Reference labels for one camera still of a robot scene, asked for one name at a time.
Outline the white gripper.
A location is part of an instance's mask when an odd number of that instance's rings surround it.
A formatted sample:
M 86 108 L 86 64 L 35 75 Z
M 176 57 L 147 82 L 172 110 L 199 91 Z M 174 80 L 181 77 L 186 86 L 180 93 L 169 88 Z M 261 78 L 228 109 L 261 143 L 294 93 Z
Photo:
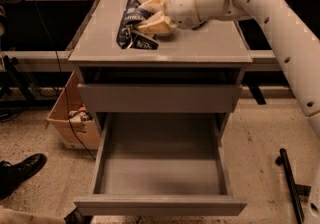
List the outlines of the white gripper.
M 154 13 L 135 25 L 139 32 L 146 35 L 165 36 L 176 26 L 180 29 L 193 29 L 200 25 L 195 0 L 148 0 L 140 8 Z

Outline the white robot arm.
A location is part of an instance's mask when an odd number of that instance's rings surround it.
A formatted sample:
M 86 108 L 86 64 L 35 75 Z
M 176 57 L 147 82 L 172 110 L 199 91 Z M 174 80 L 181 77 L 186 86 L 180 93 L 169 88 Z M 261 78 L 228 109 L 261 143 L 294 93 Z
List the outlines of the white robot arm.
M 254 19 L 320 136 L 320 41 L 285 0 L 148 0 L 140 7 L 151 16 L 135 27 L 151 35 L 192 29 L 209 20 Z

